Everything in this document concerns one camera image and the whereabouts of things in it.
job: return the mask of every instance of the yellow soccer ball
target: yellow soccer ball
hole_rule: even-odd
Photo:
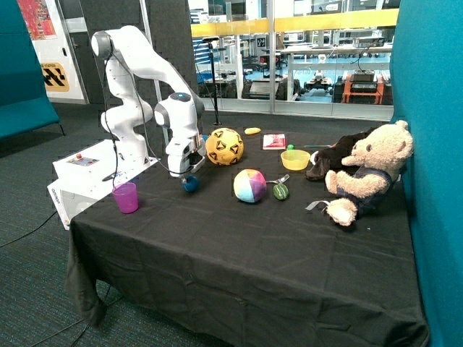
[[[214,130],[205,142],[208,158],[216,165],[238,163],[245,151],[241,136],[233,129],[220,128]]]

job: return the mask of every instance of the teddy bear paw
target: teddy bear paw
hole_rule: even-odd
[[[357,207],[348,199],[334,200],[326,208],[326,212],[341,226],[350,226],[355,220]]]
[[[330,193],[336,194],[337,186],[338,186],[336,172],[334,172],[333,170],[330,170],[326,173],[325,184],[326,184],[326,188],[328,189]]]

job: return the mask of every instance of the door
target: door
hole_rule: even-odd
[[[88,103],[69,34],[55,0],[17,0],[42,66],[50,101]]]

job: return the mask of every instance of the yellow sign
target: yellow sign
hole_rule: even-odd
[[[44,63],[41,66],[47,92],[69,92],[69,83],[60,63]]]
[[[275,19],[275,31],[292,30],[332,30],[356,27],[389,27],[397,24],[399,9],[367,10],[346,13],[319,14]],[[264,20],[242,20],[237,22],[220,22],[193,24],[192,37],[245,35],[268,33],[270,25]]]

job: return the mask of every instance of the teddy bear head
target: teddy bear head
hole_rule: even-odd
[[[408,123],[397,121],[383,125],[357,141],[351,155],[342,159],[342,164],[377,168],[396,176],[412,154],[413,139],[408,132]]]

